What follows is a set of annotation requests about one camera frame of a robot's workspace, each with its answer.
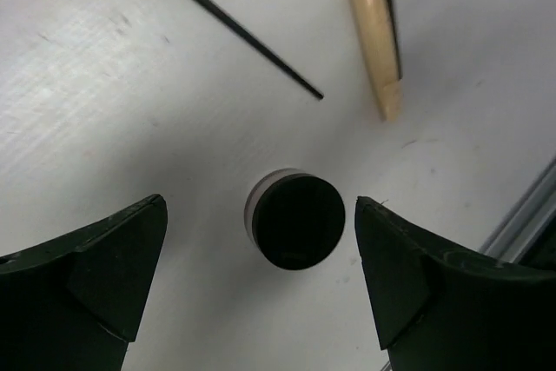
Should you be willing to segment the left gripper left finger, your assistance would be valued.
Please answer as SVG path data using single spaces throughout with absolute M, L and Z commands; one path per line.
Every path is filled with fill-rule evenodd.
M 119 370 L 136 340 L 168 225 L 150 195 L 1 258 L 3 370 Z

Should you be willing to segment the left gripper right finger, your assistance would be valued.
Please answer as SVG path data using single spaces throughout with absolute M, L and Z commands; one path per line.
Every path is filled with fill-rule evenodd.
M 354 228 L 395 370 L 552 370 L 555 274 L 502 262 L 359 197 Z

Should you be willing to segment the black lid round jar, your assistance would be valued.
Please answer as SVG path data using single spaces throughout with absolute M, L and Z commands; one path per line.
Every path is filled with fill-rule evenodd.
M 324 261 L 337 247 L 346 223 L 340 192 L 299 169 L 278 169 L 251 189 L 243 214 L 246 232 L 277 268 L 300 271 Z

